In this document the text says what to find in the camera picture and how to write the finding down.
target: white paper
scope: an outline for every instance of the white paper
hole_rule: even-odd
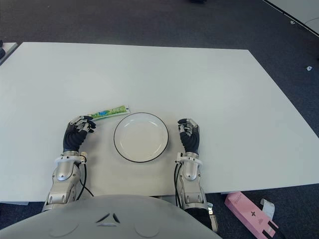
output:
[[[275,205],[271,202],[268,202],[266,199],[262,199],[260,204],[264,205],[263,212],[270,218],[270,220],[272,220],[275,213]]]

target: white plate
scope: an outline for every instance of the white plate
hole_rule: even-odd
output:
[[[135,113],[119,122],[114,131],[116,150],[129,161],[148,162],[166,148],[168,131],[160,118],[148,113]]]

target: silver metal forearm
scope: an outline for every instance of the silver metal forearm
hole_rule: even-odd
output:
[[[56,159],[56,163],[52,174],[53,184],[42,211],[75,201],[76,185],[81,177],[78,165],[86,163],[86,153],[80,155],[77,151],[66,151]]]
[[[196,153],[178,153],[177,192],[183,210],[204,208],[208,210],[205,193],[200,186],[200,166],[202,162]]]

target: wire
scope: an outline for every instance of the wire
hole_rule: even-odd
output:
[[[179,164],[179,168],[178,168],[177,175],[176,175],[177,166],[178,166],[178,164],[176,165],[175,171],[174,171],[175,202],[176,202],[176,206],[179,205],[179,207],[181,208],[181,203],[180,203],[180,199],[179,199],[179,194],[178,194],[178,191],[177,191],[177,180],[178,180],[179,171],[180,171],[180,168],[181,168],[181,163]]]
[[[86,189],[86,191],[88,191],[89,194],[91,194],[91,196],[94,197],[93,193],[92,193],[86,186],[83,185],[81,179],[80,179],[80,183],[81,183],[81,185]]]
[[[178,206],[177,205],[177,189],[176,189],[176,170],[177,170],[177,166],[178,166],[178,164],[176,164],[175,170],[174,170],[174,187],[175,187],[175,203],[176,203],[176,206]]]
[[[80,199],[80,197],[81,197],[81,195],[82,195],[82,193],[83,193],[83,190],[84,190],[84,188],[85,188],[85,184],[86,184],[86,174],[87,174],[87,172],[86,172],[86,164],[84,164],[84,183],[83,183],[81,192],[80,192],[79,196],[76,198],[76,200],[79,200],[79,199]]]
[[[306,23],[308,23],[308,22],[310,22],[310,21],[312,21],[312,20],[316,20],[316,19],[319,19],[319,17],[315,17],[315,18],[313,18],[313,19],[310,19],[310,20],[306,21],[304,24],[306,24]]]

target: black cable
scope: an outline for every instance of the black cable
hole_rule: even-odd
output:
[[[89,194],[91,194],[92,197],[94,197],[93,193],[86,186],[84,186],[84,188],[86,189],[86,191],[89,192]]]
[[[178,168],[178,171],[177,171],[177,175],[176,175],[176,171],[174,172],[175,198],[177,198],[177,200],[176,200],[176,206],[179,205],[179,208],[181,208],[181,203],[180,203],[180,198],[179,198],[179,194],[178,194],[178,191],[177,191],[177,180],[178,180],[178,177],[179,177],[180,168],[181,168],[181,163],[179,164],[179,168]]]
[[[176,189],[176,170],[177,170],[177,166],[178,166],[178,164],[176,164],[175,170],[174,170],[174,187],[175,187],[175,203],[176,203],[176,206],[178,206],[177,205],[177,189]]]
[[[84,183],[83,183],[81,192],[80,192],[80,194],[79,194],[79,196],[77,197],[76,200],[79,200],[79,199],[80,199],[80,197],[81,197],[81,195],[82,195],[82,193],[83,193],[83,190],[84,190],[84,188],[85,188],[85,184],[86,184],[86,174],[87,174],[87,172],[86,172],[86,164],[84,164]]]

